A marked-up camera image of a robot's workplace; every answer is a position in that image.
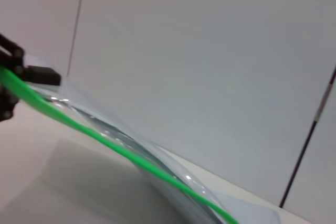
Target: black clamp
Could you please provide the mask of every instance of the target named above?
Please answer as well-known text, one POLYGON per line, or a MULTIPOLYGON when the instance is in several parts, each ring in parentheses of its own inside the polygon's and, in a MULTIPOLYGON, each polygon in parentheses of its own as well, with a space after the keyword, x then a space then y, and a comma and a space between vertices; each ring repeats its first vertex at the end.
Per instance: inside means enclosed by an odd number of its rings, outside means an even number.
MULTIPOLYGON (((0 34, 0 65, 9 69, 23 81, 60 86, 61 75, 52 68, 24 66, 25 51, 0 34)), ((0 83, 0 122, 13 117, 18 98, 0 83)))

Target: transparent plastic sheet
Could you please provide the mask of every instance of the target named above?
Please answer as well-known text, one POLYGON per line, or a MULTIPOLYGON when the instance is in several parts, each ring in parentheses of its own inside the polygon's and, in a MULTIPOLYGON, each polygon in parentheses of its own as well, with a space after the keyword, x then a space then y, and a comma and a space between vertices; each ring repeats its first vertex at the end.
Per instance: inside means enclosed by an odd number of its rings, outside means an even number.
POLYGON ((65 106, 69 106, 69 108, 76 111, 76 113, 81 114, 84 118, 94 119, 91 120, 91 125, 96 124, 92 127, 95 130, 80 125, 55 107, 50 106, 45 99, 42 99, 41 96, 30 90, 25 83, 21 82, 14 74, 6 69, 0 69, 0 82, 12 93, 26 101, 29 105, 39 110, 41 113, 93 137, 105 146, 127 157, 131 162, 141 168, 141 171, 148 176, 152 184, 161 191, 161 193, 164 192, 165 197, 177 206, 177 208, 180 208, 179 210, 182 210, 183 214, 187 216, 192 223, 225 223, 223 221, 224 219, 228 224, 237 223, 231 215, 218 206, 219 203, 215 196, 197 179, 187 173, 187 175, 184 175, 183 177, 184 181, 181 180, 180 176, 176 176, 176 174, 174 174, 166 164, 151 154, 152 152, 156 152, 156 154, 158 154, 160 152, 158 148, 155 149, 152 146, 149 147, 149 145, 145 148, 143 146, 144 143, 139 144, 138 141, 135 141, 126 133, 119 130, 119 128, 113 127, 112 125, 110 125, 111 129, 108 131, 108 134, 112 134, 112 136, 99 134, 96 132, 97 127, 99 127, 99 124, 103 124, 104 121, 98 119, 98 116, 94 115, 92 111, 88 114, 87 111, 85 112, 80 108, 68 105, 67 102, 69 99, 50 97, 50 99, 54 100, 54 102, 58 101, 63 103, 65 106), (114 143, 111 139, 119 139, 119 142, 114 143), (157 179, 157 177, 161 178, 166 183, 157 179), (214 209, 216 213, 212 212, 209 207, 214 209))

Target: green cable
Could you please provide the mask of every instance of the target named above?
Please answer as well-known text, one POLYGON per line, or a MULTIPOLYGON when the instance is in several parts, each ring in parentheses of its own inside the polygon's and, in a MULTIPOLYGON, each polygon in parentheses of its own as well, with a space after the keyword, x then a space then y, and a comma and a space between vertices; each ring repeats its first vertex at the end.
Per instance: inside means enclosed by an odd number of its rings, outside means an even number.
POLYGON ((32 90, 25 82, 21 81, 21 79, 18 78, 15 74, 13 74, 9 70, 1 66, 0 66, 0 83, 2 83, 10 92, 12 92, 18 98, 24 100, 27 104, 29 104, 35 110, 41 112, 42 114, 60 123, 63 123, 79 132, 82 132, 94 138, 98 142, 102 143, 108 148, 114 150, 115 152, 129 159, 131 162, 137 164, 138 166, 142 167, 148 172, 154 174, 156 177, 168 182, 169 184, 180 189, 186 194, 189 194, 195 199, 198 199, 202 203, 214 209, 228 224, 238 224, 238 222, 230 214, 224 211, 222 208, 210 202, 209 200, 203 198, 202 196, 194 192, 191 188, 184 185, 182 182, 178 181, 177 179, 173 178, 171 175, 169 175, 165 171, 156 167, 155 165, 145 160, 144 158, 138 156, 137 154, 132 153, 128 149, 122 146, 119 146, 115 143, 112 143, 110 140, 101 136, 96 131, 84 125, 81 125, 80 123, 76 122, 72 118, 68 117, 67 115, 59 111, 57 108, 54 108, 52 105, 46 102, 39 94, 37 94, 34 90, 32 90))

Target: white wall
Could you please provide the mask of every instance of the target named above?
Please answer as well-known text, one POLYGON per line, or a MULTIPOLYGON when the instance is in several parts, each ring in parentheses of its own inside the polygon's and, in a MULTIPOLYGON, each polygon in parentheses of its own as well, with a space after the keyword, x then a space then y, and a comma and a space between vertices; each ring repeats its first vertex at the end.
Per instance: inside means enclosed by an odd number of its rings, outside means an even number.
POLYGON ((0 33, 66 72, 79 0, 0 0, 0 33))
POLYGON ((335 64, 334 0, 83 0, 70 78, 279 204, 335 64))
POLYGON ((284 206, 313 224, 335 223, 336 219, 335 124, 334 87, 284 206))

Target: green tube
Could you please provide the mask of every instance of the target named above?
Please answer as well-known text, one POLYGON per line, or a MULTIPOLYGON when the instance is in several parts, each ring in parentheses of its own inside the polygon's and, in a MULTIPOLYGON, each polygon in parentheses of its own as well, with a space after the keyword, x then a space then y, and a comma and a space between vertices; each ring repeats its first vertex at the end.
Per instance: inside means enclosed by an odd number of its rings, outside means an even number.
POLYGON ((63 123, 75 129, 76 131, 82 132, 94 138, 98 142, 102 143, 108 148, 114 150, 115 152, 129 159, 131 162, 137 164, 138 166, 142 167, 148 172, 154 174, 158 178, 166 181, 167 183, 173 185, 179 190, 185 192, 186 194, 189 194, 195 199, 198 199, 199 201, 203 202, 204 204, 214 209, 228 224, 238 224, 238 222, 231 215, 229 215, 226 211, 224 211, 222 208, 210 202, 209 200, 203 198, 202 196, 194 192, 191 188, 184 185, 177 179, 173 178, 171 175, 169 175, 165 171, 156 167, 155 165, 145 160, 144 158, 138 156, 137 154, 132 153, 128 149, 112 143, 111 141, 101 136, 96 131, 84 125, 81 125, 80 123, 76 122, 72 118, 68 117, 67 115, 59 111, 57 108, 54 108, 53 106, 51 106, 39 94, 37 94, 34 90, 32 90, 25 82, 21 81, 21 79, 19 79, 16 75, 14 75, 12 72, 10 72, 9 70, 1 66, 0 66, 0 83, 2 83, 9 91, 11 91, 18 98, 24 100, 27 104, 29 104, 35 110, 41 112, 42 114, 60 123, 63 123))

